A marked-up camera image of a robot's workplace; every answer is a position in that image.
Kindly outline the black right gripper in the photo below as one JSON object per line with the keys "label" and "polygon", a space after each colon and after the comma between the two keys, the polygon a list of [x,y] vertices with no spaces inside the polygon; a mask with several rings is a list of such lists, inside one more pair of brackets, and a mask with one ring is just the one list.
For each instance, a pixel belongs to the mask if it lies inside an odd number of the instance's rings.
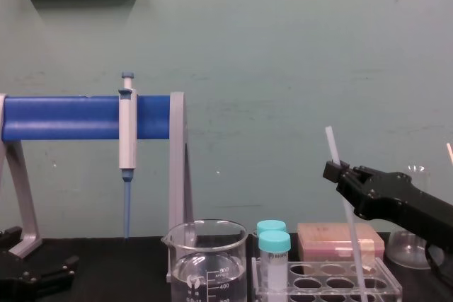
{"label": "black right gripper", "polygon": [[364,166],[327,161],[323,178],[364,220],[385,220],[443,250],[452,249],[452,205],[415,187],[403,173],[374,173]]}

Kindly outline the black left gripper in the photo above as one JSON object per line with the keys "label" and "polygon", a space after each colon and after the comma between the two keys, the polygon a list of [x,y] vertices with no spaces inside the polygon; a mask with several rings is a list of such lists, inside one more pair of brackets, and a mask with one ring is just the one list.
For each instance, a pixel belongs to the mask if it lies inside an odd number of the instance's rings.
{"label": "black left gripper", "polygon": [[34,272],[9,252],[21,243],[22,232],[20,226],[1,231],[1,301],[35,301],[53,291],[49,281],[72,281],[79,266],[79,257],[73,255],[42,274]]}

